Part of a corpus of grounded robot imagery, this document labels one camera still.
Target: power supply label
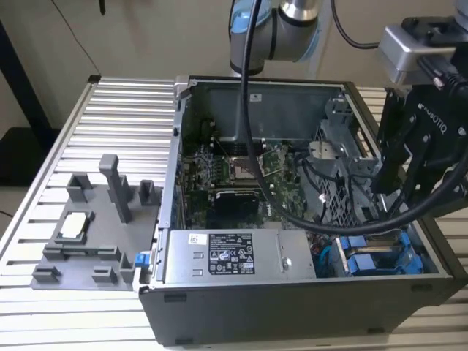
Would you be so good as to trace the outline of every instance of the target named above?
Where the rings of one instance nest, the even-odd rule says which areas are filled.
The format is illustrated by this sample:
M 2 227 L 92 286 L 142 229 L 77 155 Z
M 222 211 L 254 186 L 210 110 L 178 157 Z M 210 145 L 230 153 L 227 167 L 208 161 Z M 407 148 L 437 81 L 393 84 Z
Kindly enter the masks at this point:
M 255 274 L 252 234 L 210 234 L 210 274 Z

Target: metal aluminum table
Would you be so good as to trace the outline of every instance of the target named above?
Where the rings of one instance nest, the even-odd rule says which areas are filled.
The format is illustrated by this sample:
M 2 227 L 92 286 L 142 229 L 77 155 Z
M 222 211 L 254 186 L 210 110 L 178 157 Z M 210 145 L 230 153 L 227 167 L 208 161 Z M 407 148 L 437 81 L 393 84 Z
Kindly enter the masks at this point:
M 134 292 L 34 291 L 31 273 L 68 199 L 72 172 L 103 184 L 98 163 L 117 154 L 131 184 L 162 186 L 173 120 L 173 81 L 103 78 L 89 83 L 0 240 L 0 346 L 4 350 L 161 350 Z M 379 121 L 385 92 L 360 88 Z M 439 219 L 468 269 L 468 210 Z M 468 287 L 426 307 L 389 336 L 213 345 L 212 350 L 468 350 Z

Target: floor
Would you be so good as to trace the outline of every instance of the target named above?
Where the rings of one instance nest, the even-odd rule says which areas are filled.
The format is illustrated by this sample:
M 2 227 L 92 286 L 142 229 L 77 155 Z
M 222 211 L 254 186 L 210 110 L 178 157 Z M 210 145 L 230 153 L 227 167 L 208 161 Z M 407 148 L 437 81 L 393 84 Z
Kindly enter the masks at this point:
M 28 188 L 0 186 L 0 210 L 15 215 L 27 191 Z M 0 238 L 7 229 L 10 220 L 11 218 L 8 216 L 0 214 Z

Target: white label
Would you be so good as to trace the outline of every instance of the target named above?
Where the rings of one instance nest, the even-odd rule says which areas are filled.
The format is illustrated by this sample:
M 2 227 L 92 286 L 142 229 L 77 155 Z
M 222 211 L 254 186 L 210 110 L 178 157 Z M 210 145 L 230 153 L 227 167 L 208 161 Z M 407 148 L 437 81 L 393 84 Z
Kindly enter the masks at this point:
M 206 245 L 208 236 L 206 234 L 190 233 L 189 245 Z
M 250 102 L 261 102 L 262 94 L 250 94 Z

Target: wall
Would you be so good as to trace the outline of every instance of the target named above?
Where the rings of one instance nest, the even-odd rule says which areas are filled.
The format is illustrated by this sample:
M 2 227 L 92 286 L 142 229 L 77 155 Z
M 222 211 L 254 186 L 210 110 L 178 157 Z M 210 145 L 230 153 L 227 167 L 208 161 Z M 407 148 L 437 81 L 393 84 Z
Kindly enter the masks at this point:
M 20 105 L 0 73 L 0 139 L 11 127 L 27 127 L 28 125 Z
M 413 15 L 452 15 L 455 11 L 453 4 L 452 0 L 336 0 L 340 22 L 357 42 L 378 42 L 386 25 L 401 23 Z M 341 38 L 334 23 L 322 53 L 317 78 L 351 80 L 361 86 L 389 84 L 377 51 L 352 48 Z
M 56 0 L 103 75 L 229 75 L 229 0 Z M 49 0 L 0 0 L 0 19 L 50 122 L 59 126 L 96 74 Z M 271 77 L 303 78 L 308 64 L 269 63 Z

